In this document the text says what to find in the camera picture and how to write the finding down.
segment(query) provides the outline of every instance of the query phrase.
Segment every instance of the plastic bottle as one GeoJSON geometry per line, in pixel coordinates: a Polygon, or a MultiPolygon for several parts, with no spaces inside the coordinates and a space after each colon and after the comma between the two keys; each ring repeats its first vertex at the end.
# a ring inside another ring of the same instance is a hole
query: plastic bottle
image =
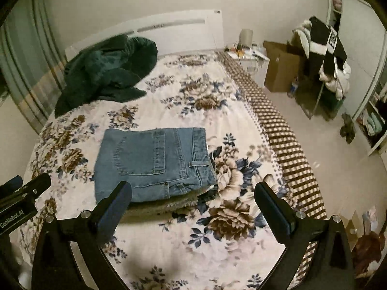
{"type": "Polygon", "coordinates": [[[288,91],[288,97],[293,98],[294,95],[296,94],[296,90],[298,88],[299,81],[298,81],[298,76],[294,79],[294,81],[291,82],[291,87],[290,90],[288,91]]]}

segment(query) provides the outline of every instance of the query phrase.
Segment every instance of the toilet paper roll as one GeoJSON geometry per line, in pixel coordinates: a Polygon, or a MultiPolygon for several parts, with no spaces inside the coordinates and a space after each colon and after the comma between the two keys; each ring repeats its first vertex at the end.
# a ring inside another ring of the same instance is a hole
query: toilet paper roll
{"type": "Polygon", "coordinates": [[[253,42],[253,31],[251,29],[243,28],[239,34],[239,43],[246,47],[251,47],[253,42]]]}

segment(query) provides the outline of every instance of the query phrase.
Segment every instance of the screw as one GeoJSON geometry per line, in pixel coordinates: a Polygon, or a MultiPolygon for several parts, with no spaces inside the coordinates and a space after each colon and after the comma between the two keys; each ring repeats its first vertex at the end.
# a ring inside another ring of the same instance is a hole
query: screw
{"type": "Polygon", "coordinates": [[[54,221],[54,217],[53,216],[47,216],[46,217],[46,222],[48,222],[49,224],[51,223],[51,222],[53,222],[54,221]]]}
{"type": "Polygon", "coordinates": [[[89,218],[90,215],[91,215],[91,212],[90,212],[89,210],[84,210],[84,211],[81,213],[81,217],[82,217],[83,219],[89,218]]]}
{"type": "Polygon", "coordinates": [[[297,218],[304,219],[306,217],[306,214],[302,210],[299,210],[296,211],[296,216],[297,218]]]}
{"type": "Polygon", "coordinates": [[[337,223],[341,222],[341,218],[339,216],[337,216],[337,215],[333,215],[332,219],[333,219],[334,222],[337,222],[337,223]]]}

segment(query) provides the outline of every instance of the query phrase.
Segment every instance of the plaid curtain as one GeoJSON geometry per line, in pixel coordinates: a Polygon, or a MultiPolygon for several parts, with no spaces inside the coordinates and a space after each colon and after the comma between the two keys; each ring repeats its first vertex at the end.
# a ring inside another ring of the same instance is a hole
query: plaid curtain
{"type": "Polygon", "coordinates": [[[18,0],[0,28],[0,68],[10,94],[39,133],[64,87],[58,48],[44,0],[18,0]]]}

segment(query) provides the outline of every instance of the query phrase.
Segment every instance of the nightstand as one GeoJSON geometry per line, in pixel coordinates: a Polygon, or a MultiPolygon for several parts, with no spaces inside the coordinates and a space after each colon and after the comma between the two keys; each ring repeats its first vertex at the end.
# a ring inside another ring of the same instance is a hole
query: nightstand
{"type": "MultiPolygon", "coordinates": [[[[239,64],[238,55],[235,52],[229,51],[227,53],[239,64]]],[[[258,86],[264,87],[270,59],[258,51],[254,52],[258,58],[252,54],[253,52],[249,50],[245,51],[244,55],[239,56],[241,65],[243,69],[250,74],[251,78],[258,84],[258,86]]]]}

